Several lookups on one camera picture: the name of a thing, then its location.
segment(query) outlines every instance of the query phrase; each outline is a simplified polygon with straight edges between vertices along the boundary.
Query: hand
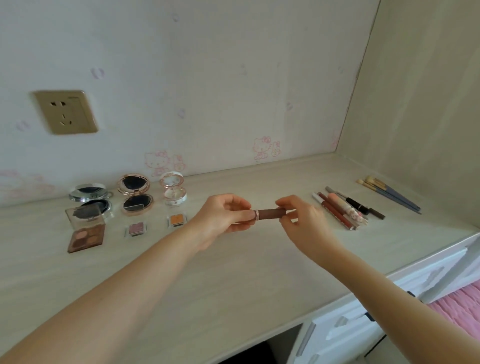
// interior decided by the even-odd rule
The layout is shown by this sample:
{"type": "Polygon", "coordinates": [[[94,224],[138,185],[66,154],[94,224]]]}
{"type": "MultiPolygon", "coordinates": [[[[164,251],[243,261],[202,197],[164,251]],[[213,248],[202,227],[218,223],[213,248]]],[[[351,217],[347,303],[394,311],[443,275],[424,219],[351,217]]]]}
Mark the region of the hand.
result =
{"type": "Polygon", "coordinates": [[[288,212],[280,219],[287,236],[308,258],[323,266],[331,254],[342,244],[330,230],[322,210],[292,195],[282,197],[275,203],[288,212]]]}
{"type": "Polygon", "coordinates": [[[210,196],[200,211],[190,220],[204,236],[199,250],[204,250],[224,232],[247,230],[255,223],[255,211],[250,202],[235,194],[210,196]]]}

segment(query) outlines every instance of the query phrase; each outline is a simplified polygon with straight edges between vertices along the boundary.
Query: white compact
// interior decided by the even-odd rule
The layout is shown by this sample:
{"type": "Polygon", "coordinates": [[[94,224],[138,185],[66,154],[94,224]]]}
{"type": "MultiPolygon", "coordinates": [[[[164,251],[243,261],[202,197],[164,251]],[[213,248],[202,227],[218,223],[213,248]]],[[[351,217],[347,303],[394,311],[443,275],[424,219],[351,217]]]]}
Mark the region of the white compact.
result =
{"type": "Polygon", "coordinates": [[[181,186],[183,175],[180,172],[166,172],[160,176],[160,185],[164,188],[165,205],[176,206],[187,200],[187,191],[181,186]]]}

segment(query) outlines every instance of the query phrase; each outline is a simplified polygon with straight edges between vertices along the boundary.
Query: drawer handle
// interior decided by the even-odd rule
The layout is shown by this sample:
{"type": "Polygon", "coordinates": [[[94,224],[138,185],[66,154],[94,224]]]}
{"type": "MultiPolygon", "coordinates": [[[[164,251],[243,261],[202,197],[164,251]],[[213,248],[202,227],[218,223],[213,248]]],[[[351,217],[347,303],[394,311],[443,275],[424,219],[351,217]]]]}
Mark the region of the drawer handle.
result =
{"type": "MultiPolygon", "coordinates": [[[[407,291],[407,293],[408,293],[410,296],[412,296],[412,297],[416,297],[416,296],[415,296],[412,292],[410,292],[410,291],[407,291]]],[[[373,316],[372,316],[371,314],[368,313],[368,311],[365,312],[365,316],[367,316],[370,321],[375,322],[375,319],[373,318],[373,316]]]]}
{"type": "Polygon", "coordinates": [[[310,326],[308,326],[308,330],[305,333],[303,340],[301,341],[299,349],[297,350],[297,354],[295,355],[297,358],[299,356],[302,356],[303,351],[305,350],[305,347],[308,344],[308,340],[310,340],[310,338],[312,337],[313,331],[315,330],[316,327],[317,327],[317,324],[314,324],[313,322],[310,324],[310,326]]]}

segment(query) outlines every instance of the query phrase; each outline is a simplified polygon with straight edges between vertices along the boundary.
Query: makeup brush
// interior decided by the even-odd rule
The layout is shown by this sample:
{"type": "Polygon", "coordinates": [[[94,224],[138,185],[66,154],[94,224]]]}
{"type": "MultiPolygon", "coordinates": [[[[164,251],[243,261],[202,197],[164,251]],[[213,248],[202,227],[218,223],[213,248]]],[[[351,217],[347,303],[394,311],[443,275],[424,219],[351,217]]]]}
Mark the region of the makeup brush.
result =
{"type": "Polygon", "coordinates": [[[367,179],[366,179],[366,182],[375,186],[375,187],[378,187],[380,188],[381,190],[384,190],[385,192],[387,192],[388,194],[391,194],[393,197],[396,197],[398,198],[400,201],[403,201],[405,202],[407,205],[410,205],[412,206],[414,209],[416,210],[420,210],[420,207],[417,206],[416,204],[414,204],[412,201],[410,201],[408,198],[406,198],[405,196],[399,194],[397,191],[395,191],[392,187],[390,187],[389,185],[385,184],[384,182],[382,182],[381,180],[377,179],[377,178],[373,178],[372,176],[368,176],[367,179]]]}
{"type": "Polygon", "coordinates": [[[388,194],[387,192],[385,192],[384,190],[381,190],[380,188],[376,187],[376,186],[372,186],[371,184],[365,182],[364,180],[357,180],[357,183],[358,184],[362,184],[364,185],[365,187],[367,188],[370,188],[372,191],[375,191],[383,196],[385,196],[386,198],[389,198],[390,200],[398,203],[399,205],[402,205],[403,207],[406,207],[408,208],[409,210],[412,210],[412,211],[415,211],[417,214],[421,215],[421,212],[414,209],[412,206],[410,205],[407,205],[405,202],[399,200],[398,198],[396,197],[393,197],[391,194],[388,194]]]}

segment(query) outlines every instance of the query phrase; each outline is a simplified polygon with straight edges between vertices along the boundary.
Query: electrical socket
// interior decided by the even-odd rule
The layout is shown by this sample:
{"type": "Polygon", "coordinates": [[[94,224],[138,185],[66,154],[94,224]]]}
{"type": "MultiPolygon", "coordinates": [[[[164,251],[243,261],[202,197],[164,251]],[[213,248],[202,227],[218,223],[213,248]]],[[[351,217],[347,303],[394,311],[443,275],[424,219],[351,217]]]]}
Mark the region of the electrical socket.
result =
{"type": "Polygon", "coordinates": [[[64,135],[98,132],[85,92],[36,91],[34,95],[52,133],[64,135]]]}

